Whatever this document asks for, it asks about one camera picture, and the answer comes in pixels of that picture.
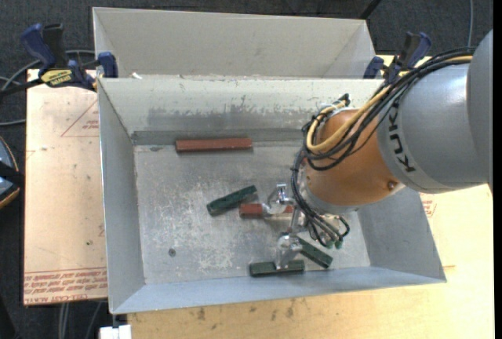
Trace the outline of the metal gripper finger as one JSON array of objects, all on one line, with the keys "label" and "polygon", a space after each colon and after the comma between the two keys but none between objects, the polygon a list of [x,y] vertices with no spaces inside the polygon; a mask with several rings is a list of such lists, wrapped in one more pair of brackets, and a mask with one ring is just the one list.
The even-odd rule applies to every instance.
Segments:
[{"label": "metal gripper finger", "polygon": [[277,184],[274,191],[262,204],[265,217],[282,217],[290,215],[294,210],[294,201],[287,194],[287,184]]},{"label": "metal gripper finger", "polygon": [[283,233],[279,236],[275,247],[275,268],[286,270],[293,263],[303,246],[300,239],[292,233]]}]

